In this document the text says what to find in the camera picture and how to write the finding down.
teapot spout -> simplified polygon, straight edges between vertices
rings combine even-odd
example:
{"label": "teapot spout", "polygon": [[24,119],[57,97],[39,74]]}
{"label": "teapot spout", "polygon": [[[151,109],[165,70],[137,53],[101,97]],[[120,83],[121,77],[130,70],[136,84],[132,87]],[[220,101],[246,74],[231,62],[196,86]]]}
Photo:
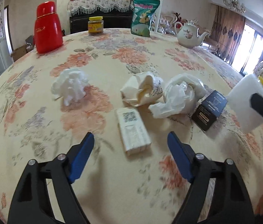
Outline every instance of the teapot spout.
{"label": "teapot spout", "polygon": [[205,39],[206,35],[208,35],[209,32],[205,31],[203,34],[201,34],[199,37],[198,37],[198,44],[197,46],[199,46],[200,44],[202,44],[203,40]]}

qr code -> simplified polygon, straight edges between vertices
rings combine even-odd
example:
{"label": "qr code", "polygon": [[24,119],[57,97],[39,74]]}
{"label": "qr code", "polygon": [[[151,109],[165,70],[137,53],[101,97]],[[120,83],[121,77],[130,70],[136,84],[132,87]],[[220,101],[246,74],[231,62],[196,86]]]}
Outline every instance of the qr code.
{"label": "qr code", "polygon": [[135,112],[123,113],[123,118],[124,118],[125,123],[137,120],[137,116],[136,116]]}

white foam block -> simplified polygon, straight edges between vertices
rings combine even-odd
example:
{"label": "white foam block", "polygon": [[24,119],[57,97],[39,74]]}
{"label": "white foam block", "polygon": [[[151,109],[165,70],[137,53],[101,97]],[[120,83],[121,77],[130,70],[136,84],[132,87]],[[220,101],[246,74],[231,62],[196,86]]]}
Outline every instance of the white foam block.
{"label": "white foam block", "polygon": [[149,148],[151,140],[138,110],[120,108],[115,112],[126,154],[131,155]]}
{"label": "white foam block", "polygon": [[226,97],[244,133],[250,133],[263,123],[263,117],[251,107],[250,98],[254,93],[263,97],[263,86],[254,74],[250,74],[241,79]]}

crumpled plastic bag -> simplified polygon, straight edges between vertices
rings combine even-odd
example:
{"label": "crumpled plastic bag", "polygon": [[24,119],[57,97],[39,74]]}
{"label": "crumpled plastic bag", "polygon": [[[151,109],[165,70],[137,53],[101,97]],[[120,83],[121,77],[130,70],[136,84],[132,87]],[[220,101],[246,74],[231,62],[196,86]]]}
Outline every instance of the crumpled plastic bag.
{"label": "crumpled plastic bag", "polygon": [[61,72],[51,92],[54,99],[63,97],[64,105],[69,106],[71,100],[78,101],[86,95],[84,87],[88,85],[88,79],[81,69],[70,68]]}
{"label": "crumpled plastic bag", "polygon": [[202,81],[193,75],[183,73],[173,77],[165,86],[164,102],[150,105],[148,109],[154,118],[166,118],[173,114],[192,113],[198,100],[206,95]]}
{"label": "crumpled plastic bag", "polygon": [[161,83],[150,71],[134,74],[120,90],[122,100],[134,107],[154,102],[162,96]]}

jar label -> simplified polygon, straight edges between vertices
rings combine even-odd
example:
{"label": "jar label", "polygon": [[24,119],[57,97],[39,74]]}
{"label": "jar label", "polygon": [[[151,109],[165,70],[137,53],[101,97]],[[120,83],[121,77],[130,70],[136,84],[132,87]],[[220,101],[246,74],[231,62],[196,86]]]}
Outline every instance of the jar label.
{"label": "jar label", "polygon": [[89,33],[97,33],[103,31],[102,24],[88,24]]}

